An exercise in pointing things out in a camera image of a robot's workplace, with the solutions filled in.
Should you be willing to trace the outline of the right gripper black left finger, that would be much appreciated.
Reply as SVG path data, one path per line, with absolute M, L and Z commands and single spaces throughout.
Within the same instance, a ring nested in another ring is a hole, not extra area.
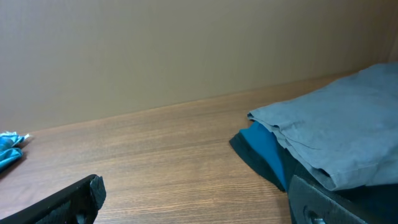
M 92 224 L 106 199 L 103 178 L 91 174 L 1 220 L 1 224 Z

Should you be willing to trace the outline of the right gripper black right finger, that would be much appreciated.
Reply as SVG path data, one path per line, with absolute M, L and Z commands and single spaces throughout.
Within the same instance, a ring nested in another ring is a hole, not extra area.
M 296 224 L 370 224 L 373 216 L 311 180 L 294 175 L 288 193 Z

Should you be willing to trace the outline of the grey shorts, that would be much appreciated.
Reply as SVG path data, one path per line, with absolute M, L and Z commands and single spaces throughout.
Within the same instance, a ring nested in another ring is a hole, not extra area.
M 379 63 L 252 110 L 328 190 L 397 183 L 397 64 Z

